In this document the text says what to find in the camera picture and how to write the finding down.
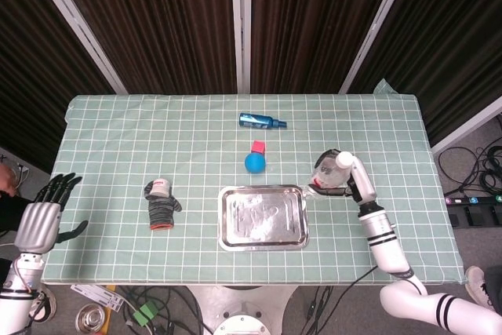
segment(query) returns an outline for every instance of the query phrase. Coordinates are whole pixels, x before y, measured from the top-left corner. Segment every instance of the blue ball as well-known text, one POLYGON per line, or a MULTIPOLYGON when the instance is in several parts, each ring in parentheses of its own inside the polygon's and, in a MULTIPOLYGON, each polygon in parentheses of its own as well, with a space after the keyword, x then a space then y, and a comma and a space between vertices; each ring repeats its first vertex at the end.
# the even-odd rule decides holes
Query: blue ball
POLYGON ((261 173, 265 169, 265 157, 260 153, 252 152, 246 156, 244 160, 244 166, 248 169, 250 173, 261 173))

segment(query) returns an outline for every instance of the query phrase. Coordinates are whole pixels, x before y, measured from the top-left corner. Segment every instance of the blue spray bottle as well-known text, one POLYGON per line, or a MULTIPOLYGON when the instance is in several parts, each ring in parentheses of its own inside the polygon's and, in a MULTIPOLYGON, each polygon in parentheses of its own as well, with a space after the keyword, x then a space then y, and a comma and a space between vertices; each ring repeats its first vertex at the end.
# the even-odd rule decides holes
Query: blue spray bottle
POLYGON ((287 127, 287 123, 267 117, 266 115, 256 115, 241 113, 238 117, 238 124, 240 126, 254 127, 256 129, 277 129, 279 127, 287 127))

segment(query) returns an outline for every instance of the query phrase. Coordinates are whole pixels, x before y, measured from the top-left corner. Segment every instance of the gray carpet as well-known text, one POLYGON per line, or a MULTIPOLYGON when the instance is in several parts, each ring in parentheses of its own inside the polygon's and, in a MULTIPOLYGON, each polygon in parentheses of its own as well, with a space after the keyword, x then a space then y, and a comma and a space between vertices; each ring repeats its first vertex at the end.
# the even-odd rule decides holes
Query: gray carpet
MULTIPOLYGON (((485 147, 489 142, 502 135, 500 126, 496 120, 492 120, 481 129, 474 131, 469 137, 461 140, 457 145, 469 147, 475 150, 477 147, 485 147)), ((462 180, 471 170, 472 159, 466 154, 456 154, 446 152, 444 167, 447 172, 459 180, 462 180)), ((440 173, 442 186, 445 191, 456 187, 440 173)), ((7 235, 2 239, 2 243, 13 239, 14 235, 7 235)), ((464 260, 464 266, 478 265, 487 268, 494 264, 502 264, 502 229, 464 229, 455 231, 457 245, 460 255, 464 260)), ((0 250, 3 257, 14 257, 15 250, 3 248, 0 250)), ((43 325, 35 325, 33 334, 72 334, 75 332, 75 315, 78 310, 89 302, 88 299, 70 290, 68 286, 51 286, 51 290, 56 294, 58 309, 54 319, 43 325)), ((333 299, 327 311, 333 307, 335 300, 339 297, 344 287, 337 286, 334 289, 333 299)), ((465 288, 456 284, 442 286, 428 286, 430 293, 450 293, 455 296, 470 300, 465 288)), ((336 314, 333 316, 324 333, 333 334, 446 334, 447 332, 438 327, 417 321, 396 319, 387 315, 379 302, 378 286, 355 286, 344 297, 336 314)), ((283 333, 296 335, 300 332, 304 324, 305 314, 315 293, 315 287, 303 286, 296 290, 291 297, 283 319, 283 333)), ((155 291, 155 296, 165 299, 166 293, 162 289, 155 291)), ((169 309, 172 318, 185 322, 190 328, 196 330, 197 323, 193 315, 188 311, 186 305, 174 295, 169 301, 169 309)), ((122 315, 113 314, 111 317, 110 334, 132 333, 125 326, 122 315)), ((186 333, 177 329, 175 334, 186 333)))

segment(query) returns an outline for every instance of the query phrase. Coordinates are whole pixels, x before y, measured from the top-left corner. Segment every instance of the person's hand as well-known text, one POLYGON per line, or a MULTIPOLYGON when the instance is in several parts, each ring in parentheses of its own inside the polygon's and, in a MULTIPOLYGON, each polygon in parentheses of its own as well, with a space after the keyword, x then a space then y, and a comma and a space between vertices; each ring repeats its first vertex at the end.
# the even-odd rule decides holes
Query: person's hand
POLYGON ((16 175, 3 164, 0 164, 0 191, 6 192, 9 196, 16 195, 16 175))

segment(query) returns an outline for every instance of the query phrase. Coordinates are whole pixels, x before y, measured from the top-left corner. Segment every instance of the green connector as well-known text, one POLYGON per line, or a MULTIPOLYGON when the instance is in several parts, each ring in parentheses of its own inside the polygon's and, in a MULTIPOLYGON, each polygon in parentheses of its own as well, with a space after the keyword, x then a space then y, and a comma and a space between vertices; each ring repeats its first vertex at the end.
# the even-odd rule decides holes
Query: green connector
POLYGON ((133 317, 138 322, 138 324, 144 327, 149 320, 153 319, 158 314, 158 309, 155 304, 148 301, 143 305, 139 311, 133 313, 133 317))

